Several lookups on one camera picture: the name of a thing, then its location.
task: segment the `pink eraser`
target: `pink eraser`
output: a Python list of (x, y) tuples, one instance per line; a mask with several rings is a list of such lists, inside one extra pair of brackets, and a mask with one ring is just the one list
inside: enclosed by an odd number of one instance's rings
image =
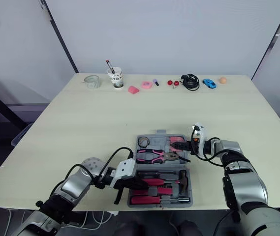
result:
[(137, 93), (137, 92), (139, 92), (140, 90), (138, 90), (135, 86), (130, 86), (129, 88), (128, 88), (128, 92), (129, 93), (132, 93), (132, 94), (135, 94), (135, 93)]
[(150, 89), (152, 87), (153, 83), (151, 81), (143, 81), (141, 84), (141, 87), (144, 89)]

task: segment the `clear glass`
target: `clear glass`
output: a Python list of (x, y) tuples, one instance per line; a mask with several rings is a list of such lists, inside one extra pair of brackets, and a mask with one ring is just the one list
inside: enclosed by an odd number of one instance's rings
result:
[(97, 89), (100, 87), (100, 79), (97, 75), (90, 75), (86, 77), (84, 82), (89, 89)]

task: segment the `hammer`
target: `hammer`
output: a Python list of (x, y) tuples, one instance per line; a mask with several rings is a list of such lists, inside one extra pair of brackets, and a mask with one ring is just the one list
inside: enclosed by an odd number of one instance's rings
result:
[(181, 194), (184, 194), (188, 187), (188, 178), (186, 170), (179, 171), (179, 179), (178, 180), (164, 180), (161, 178), (144, 178), (143, 181), (148, 183), (149, 186), (161, 186), (166, 183), (178, 183), (181, 185)]

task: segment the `table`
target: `table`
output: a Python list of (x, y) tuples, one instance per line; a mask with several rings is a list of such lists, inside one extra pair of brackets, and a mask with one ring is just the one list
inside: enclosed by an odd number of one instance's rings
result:
[[(96, 90), (82, 83), (87, 75), (73, 76), (0, 167), (0, 207), (37, 209), (35, 202), (48, 199), (73, 164), (89, 157), (106, 161), (122, 146), (135, 149), (137, 135), (157, 129), (189, 137), (196, 122), (207, 128), (208, 138), (239, 142), (267, 186), (269, 205), (280, 207), (280, 119), (248, 76), (226, 76), (225, 85), (218, 82), (220, 76), (199, 76), (218, 87), (201, 83), (191, 92), (167, 85), (178, 75), (125, 75), (124, 87), (115, 89), (107, 75), (98, 74), (102, 85)], [(159, 87), (140, 88), (142, 81), (154, 78)], [(140, 92), (128, 93), (130, 85)], [(110, 166), (126, 157), (127, 151), (119, 152)], [(223, 169), (191, 159), (187, 167), (194, 204), (184, 209), (226, 209)], [(117, 190), (92, 186), (75, 210), (147, 210), (129, 208), (127, 192), (114, 205)]]

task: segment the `egg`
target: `egg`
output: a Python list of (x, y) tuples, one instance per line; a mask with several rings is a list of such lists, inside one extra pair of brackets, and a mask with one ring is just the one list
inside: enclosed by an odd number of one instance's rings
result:
[(226, 84), (227, 83), (227, 78), (226, 77), (220, 77), (219, 82), (221, 84)]

